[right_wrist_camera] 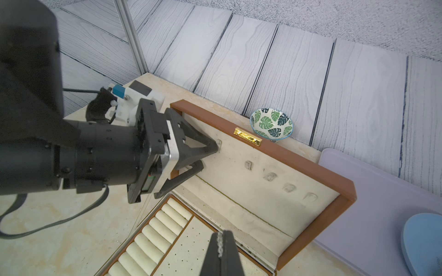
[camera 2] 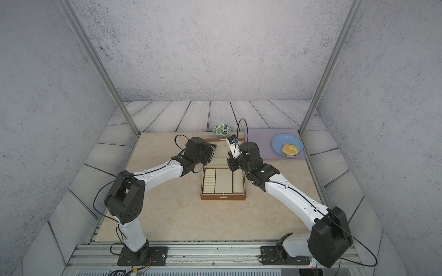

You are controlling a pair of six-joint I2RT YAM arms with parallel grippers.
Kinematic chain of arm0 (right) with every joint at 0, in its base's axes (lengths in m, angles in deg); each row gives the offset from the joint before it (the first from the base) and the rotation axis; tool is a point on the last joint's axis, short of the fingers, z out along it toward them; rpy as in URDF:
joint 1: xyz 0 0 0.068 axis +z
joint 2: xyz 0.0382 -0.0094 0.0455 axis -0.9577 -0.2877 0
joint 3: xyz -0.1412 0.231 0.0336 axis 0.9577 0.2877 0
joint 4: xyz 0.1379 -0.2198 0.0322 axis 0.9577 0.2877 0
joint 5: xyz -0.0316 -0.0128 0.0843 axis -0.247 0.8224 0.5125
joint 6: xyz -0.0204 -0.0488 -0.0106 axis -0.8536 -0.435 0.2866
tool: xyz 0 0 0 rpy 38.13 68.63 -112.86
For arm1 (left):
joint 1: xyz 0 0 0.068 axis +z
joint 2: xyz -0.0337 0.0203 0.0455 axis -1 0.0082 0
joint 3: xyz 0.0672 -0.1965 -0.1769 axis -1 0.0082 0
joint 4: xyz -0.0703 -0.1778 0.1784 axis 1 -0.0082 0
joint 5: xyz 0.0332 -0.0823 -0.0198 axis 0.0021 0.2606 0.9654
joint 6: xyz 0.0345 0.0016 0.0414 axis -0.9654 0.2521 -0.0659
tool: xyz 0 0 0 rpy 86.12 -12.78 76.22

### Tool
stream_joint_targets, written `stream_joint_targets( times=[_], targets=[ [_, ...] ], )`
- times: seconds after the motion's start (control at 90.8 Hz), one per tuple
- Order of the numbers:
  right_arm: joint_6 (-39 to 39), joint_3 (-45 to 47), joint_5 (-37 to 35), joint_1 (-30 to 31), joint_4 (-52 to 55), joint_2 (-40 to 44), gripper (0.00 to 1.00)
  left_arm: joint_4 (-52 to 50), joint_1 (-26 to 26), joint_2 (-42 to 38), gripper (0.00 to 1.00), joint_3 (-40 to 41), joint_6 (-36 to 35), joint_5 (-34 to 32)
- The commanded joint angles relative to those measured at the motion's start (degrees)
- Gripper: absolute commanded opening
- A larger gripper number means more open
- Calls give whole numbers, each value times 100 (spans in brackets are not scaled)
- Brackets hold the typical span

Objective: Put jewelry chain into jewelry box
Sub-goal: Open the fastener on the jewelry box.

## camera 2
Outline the brown jewelry box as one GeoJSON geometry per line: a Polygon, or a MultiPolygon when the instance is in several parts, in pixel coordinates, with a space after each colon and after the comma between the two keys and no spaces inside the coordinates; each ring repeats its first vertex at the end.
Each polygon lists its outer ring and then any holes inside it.
{"type": "Polygon", "coordinates": [[[216,145],[212,160],[204,167],[200,197],[203,201],[244,201],[246,185],[243,172],[232,172],[227,164],[230,147],[224,139],[205,139],[216,145]]]}

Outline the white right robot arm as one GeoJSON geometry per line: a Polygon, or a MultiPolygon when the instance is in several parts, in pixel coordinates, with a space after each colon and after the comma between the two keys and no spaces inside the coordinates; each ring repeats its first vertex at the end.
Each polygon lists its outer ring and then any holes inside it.
{"type": "Polygon", "coordinates": [[[256,143],[240,144],[234,135],[226,143],[230,148],[229,169],[242,170],[254,186],[281,201],[310,231],[308,235],[288,233],[278,241],[277,253],[281,261],[306,256],[331,268],[353,244],[345,213],[338,207],[330,209],[313,200],[291,184],[278,169],[264,163],[256,143]]]}

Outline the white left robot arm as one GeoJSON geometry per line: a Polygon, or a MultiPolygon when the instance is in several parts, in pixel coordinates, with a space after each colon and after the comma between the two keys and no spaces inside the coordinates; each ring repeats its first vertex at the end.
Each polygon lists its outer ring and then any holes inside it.
{"type": "Polygon", "coordinates": [[[104,204],[117,221],[125,250],[138,253],[148,246],[139,219],[145,194],[160,184],[194,173],[195,167],[200,164],[206,166],[212,160],[215,150],[216,145],[193,137],[188,139],[185,148],[164,164],[135,173],[127,170],[120,172],[104,204]]]}

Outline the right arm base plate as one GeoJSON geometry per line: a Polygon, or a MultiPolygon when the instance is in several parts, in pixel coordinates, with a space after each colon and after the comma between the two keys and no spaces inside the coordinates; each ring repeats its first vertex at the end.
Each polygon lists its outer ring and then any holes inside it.
{"type": "Polygon", "coordinates": [[[309,266],[311,260],[307,256],[289,256],[282,246],[261,246],[258,261],[262,265],[297,265],[309,266]]]}

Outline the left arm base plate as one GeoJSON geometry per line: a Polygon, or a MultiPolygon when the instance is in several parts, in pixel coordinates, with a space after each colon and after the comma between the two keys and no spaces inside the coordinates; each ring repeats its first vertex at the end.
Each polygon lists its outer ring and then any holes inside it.
{"type": "Polygon", "coordinates": [[[118,266],[165,266],[169,247],[144,246],[132,252],[124,246],[117,261],[118,266]]]}

